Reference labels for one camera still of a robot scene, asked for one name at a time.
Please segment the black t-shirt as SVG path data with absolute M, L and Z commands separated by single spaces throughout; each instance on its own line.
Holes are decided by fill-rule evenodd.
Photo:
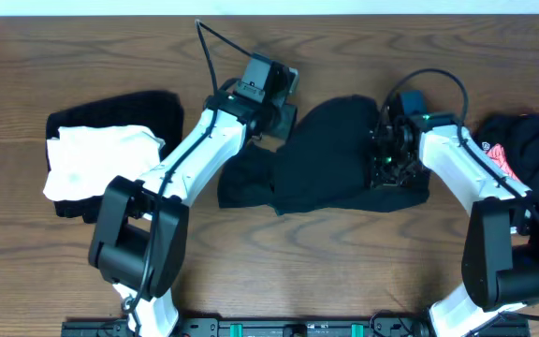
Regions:
M 404 187 L 375 185 L 371 133 L 378 116 L 370 97 L 336 97 L 308 112 L 277 150 L 248 144 L 224 166 L 220 207 L 268 205 L 282 215 L 323 208 L 395 212 L 426 202 L 427 173 Z

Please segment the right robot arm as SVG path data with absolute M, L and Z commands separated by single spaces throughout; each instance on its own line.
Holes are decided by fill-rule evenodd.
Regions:
M 470 216 L 461 284 L 428 310 L 433 336 L 477 336 L 539 320 L 539 198 L 472 140 L 454 114 L 427 111 L 419 91 L 388 95 L 375 133 L 372 182 L 409 188 L 436 174 Z

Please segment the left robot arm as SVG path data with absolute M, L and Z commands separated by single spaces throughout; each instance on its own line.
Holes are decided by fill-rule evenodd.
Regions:
M 88 260 L 122 298 L 130 336 L 169 336 L 179 313 L 171 287 L 184 262 L 189 212 L 224 163 L 252 137 L 288 139 L 299 72 L 255 53 L 244 74 L 214 88 L 191 133 L 136 180 L 106 187 Z

